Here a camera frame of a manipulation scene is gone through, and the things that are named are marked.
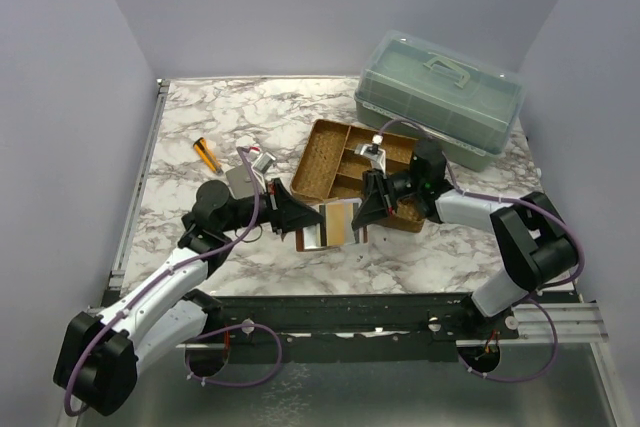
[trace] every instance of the yellow and black tool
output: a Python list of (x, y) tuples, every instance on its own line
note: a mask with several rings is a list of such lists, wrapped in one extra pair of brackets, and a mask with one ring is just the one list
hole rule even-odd
[(222, 173), (222, 165), (220, 165), (220, 162), (218, 162), (216, 156), (207, 147), (207, 141), (204, 140), (204, 137), (200, 137), (198, 140), (196, 140), (193, 143), (193, 148), (196, 149), (198, 155), (202, 157), (204, 163), (207, 164), (214, 173)]

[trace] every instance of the white marble surface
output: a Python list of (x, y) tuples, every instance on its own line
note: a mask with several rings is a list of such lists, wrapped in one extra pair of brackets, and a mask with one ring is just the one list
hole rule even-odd
[[(273, 152), (278, 162), (270, 177), (279, 176), (288, 187), (316, 119), (356, 122), (356, 85), (354, 78), (172, 82), (123, 290), (166, 260), (183, 233), (180, 217), (193, 205), (197, 188), (215, 178), (192, 148), (198, 137), (207, 140), (225, 169), (240, 164), (236, 146)], [(540, 189), (519, 126), (506, 154), (484, 172), (455, 170), (460, 184), (476, 192), (521, 196)], [(371, 226), (366, 245), (316, 253), (297, 253), (293, 235), (281, 242), (268, 230), (258, 242), (235, 247), (200, 288), (216, 295), (470, 291), (501, 267), (492, 235), (457, 225), (426, 222), (419, 234)]]

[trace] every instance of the gray wall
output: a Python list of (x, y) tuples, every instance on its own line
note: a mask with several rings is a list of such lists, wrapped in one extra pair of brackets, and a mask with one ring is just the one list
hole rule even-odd
[(640, 420), (640, 0), (559, 0), (522, 67), (522, 122), (545, 189), (587, 254), (597, 298)]
[(117, 0), (160, 77), (354, 74), (390, 28), (517, 69), (557, 0)]
[(0, 6), (0, 423), (46, 426), (66, 324), (104, 286), (157, 85), (114, 0)]

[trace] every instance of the gray floor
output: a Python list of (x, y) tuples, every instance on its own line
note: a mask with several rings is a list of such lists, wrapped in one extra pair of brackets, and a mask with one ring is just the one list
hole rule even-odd
[[(505, 348), (496, 372), (533, 372), (549, 349)], [(229, 366), (223, 374), (249, 380), (267, 369)], [(185, 377), (175, 351), (139, 380), (116, 414), (87, 413), (80, 427), (614, 426), (588, 345), (561, 347), (548, 375), (516, 385), (428, 362), (289, 364), (253, 389), (203, 388)]]

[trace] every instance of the brown tray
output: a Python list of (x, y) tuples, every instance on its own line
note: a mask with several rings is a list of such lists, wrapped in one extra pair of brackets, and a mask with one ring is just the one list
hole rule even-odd
[[(291, 181), (291, 193), (308, 203), (362, 197), (362, 173), (370, 169), (371, 164), (356, 155), (354, 148), (371, 142), (375, 132), (340, 122), (316, 120)], [(408, 137), (384, 135), (382, 148), (387, 152), (387, 172), (409, 167), (415, 143), (415, 139)], [(392, 229), (420, 232), (424, 218), (413, 201), (401, 201), (396, 215), (378, 223)]]

